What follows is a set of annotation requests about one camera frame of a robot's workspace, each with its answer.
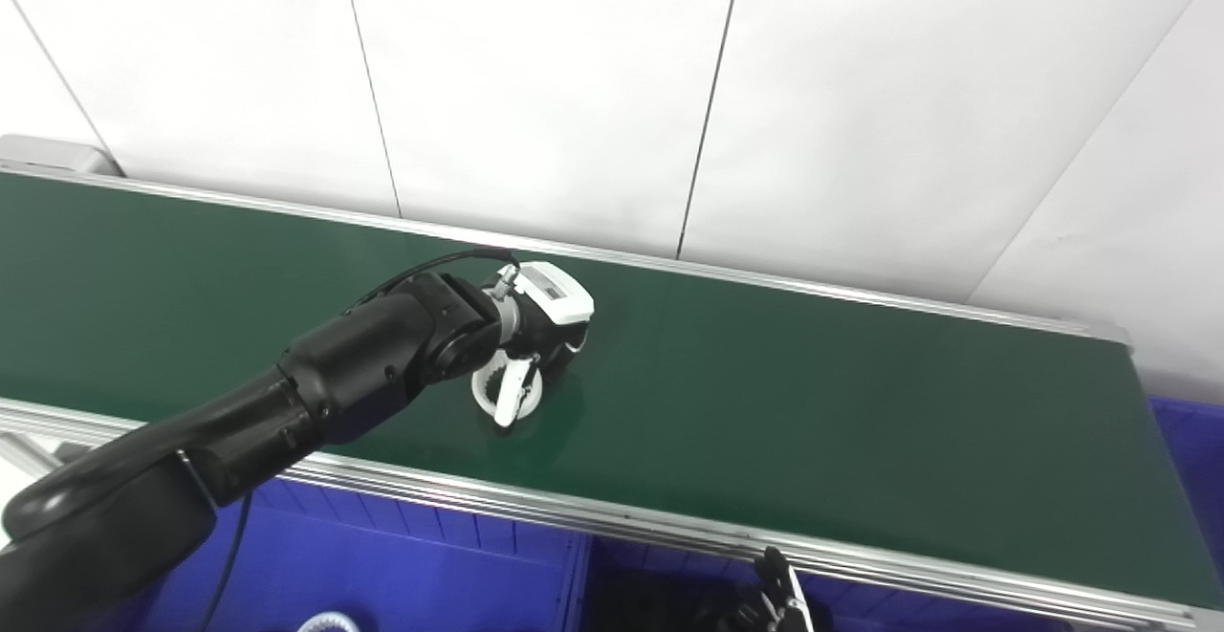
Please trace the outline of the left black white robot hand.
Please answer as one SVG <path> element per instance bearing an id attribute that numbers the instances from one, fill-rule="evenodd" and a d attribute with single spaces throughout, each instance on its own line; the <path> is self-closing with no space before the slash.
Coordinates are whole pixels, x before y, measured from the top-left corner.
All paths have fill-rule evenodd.
<path id="1" fill-rule="evenodd" d="M 594 296 L 559 266 L 508 263 L 485 292 L 499 314 L 498 350 L 472 375 L 472 397 L 507 434 L 539 409 L 545 385 L 564 374 L 584 348 Z"/>

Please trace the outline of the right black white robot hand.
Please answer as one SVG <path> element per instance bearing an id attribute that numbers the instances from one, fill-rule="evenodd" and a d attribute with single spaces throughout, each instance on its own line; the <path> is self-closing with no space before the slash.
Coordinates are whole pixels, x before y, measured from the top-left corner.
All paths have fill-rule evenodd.
<path id="1" fill-rule="evenodd" d="M 778 547 L 754 559 L 759 587 L 741 598 L 730 615 L 734 631 L 815 631 L 815 620 L 796 568 Z"/>

